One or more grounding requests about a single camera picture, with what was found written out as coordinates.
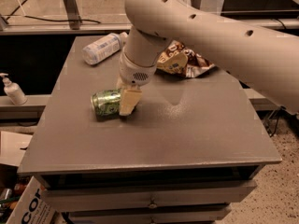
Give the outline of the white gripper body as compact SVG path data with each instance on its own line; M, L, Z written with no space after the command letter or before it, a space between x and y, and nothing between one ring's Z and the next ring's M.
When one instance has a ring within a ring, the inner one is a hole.
M125 46L120 56L120 78L125 85L143 86L150 82L156 71L157 53L133 51Z

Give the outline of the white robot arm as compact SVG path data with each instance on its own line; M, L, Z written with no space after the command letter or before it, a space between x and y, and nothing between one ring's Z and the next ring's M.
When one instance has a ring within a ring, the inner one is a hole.
M206 13L182 0L125 0L132 27L121 52L126 85L149 83L156 61L177 40L275 105L299 112L299 37Z

